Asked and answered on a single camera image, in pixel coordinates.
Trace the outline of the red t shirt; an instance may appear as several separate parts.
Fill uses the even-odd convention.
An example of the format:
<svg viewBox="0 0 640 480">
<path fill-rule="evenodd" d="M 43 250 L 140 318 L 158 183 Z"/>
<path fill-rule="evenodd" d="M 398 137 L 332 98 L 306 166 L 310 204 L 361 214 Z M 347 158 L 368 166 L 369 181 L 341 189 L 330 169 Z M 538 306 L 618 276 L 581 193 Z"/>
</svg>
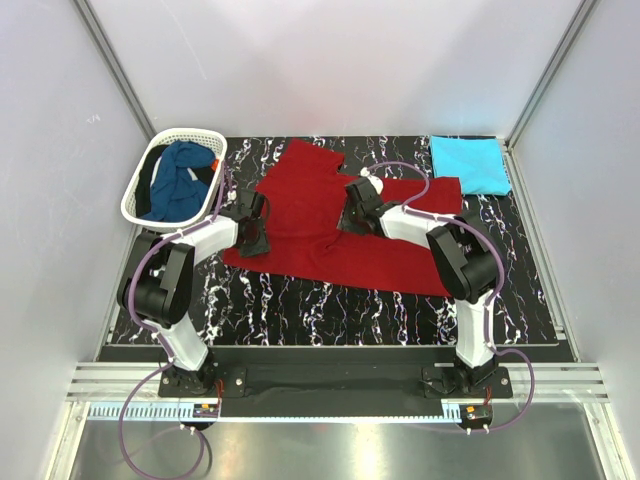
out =
<svg viewBox="0 0 640 480">
<path fill-rule="evenodd" d="M 339 230 L 345 186 L 353 179 L 339 171 L 344 160 L 342 153 L 292 140 L 256 187 L 271 207 L 270 252 L 243 258 L 227 249 L 224 263 L 347 287 L 447 296 L 430 250 Z"/>
</svg>

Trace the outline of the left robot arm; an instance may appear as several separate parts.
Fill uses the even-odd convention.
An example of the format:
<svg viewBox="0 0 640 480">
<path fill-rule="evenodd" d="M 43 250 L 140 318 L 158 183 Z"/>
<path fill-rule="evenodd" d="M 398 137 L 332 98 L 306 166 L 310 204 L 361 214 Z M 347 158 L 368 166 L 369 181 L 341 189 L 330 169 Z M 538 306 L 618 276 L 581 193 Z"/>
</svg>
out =
<svg viewBox="0 0 640 480">
<path fill-rule="evenodd" d="M 195 267 L 230 249 L 243 258 L 266 254 L 270 244 L 267 197 L 242 189 L 226 209 L 171 234 L 143 232 L 134 241 L 117 291 L 117 302 L 132 321 L 151 332 L 184 372 L 199 372 L 209 349 L 188 315 Z"/>
</svg>

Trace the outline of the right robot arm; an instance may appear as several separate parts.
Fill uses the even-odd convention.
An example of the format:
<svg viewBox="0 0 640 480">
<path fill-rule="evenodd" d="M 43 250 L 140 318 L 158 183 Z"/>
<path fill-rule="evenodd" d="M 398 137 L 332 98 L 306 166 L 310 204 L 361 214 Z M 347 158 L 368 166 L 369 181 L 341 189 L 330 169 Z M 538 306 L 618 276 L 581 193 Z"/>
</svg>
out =
<svg viewBox="0 0 640 480">
<path fill-rule="evenodd" d="M 502 255 L 482 221 L 469 212 L 438 214 L 385 202 L 382 181 L 373 176 L 348 183 L 345 192 L 339 229 L 401 240 L 431 252 L 441 283 L 455 299 L 454 368 L 471 383 L 493 374 L 498 366 L 494 303 L 506 273 Z"/>
</svg>

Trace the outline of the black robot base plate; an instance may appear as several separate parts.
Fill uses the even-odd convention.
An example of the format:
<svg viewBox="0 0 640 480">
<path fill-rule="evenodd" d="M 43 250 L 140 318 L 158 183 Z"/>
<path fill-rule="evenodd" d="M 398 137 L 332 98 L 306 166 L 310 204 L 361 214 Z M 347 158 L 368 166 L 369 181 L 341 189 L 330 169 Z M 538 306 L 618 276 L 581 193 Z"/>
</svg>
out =
<svg viewBox="0 0 640 480">
<path fill-rule="evenodd" d="M 470 372 L 453 347 L 217 347 L 199 373 L 172 367 L 162 397 L 247 397 L 264 391 L 406 392 L 434 399 L 510 399 L 508 370 L 495 359 Z"/>
</svg>

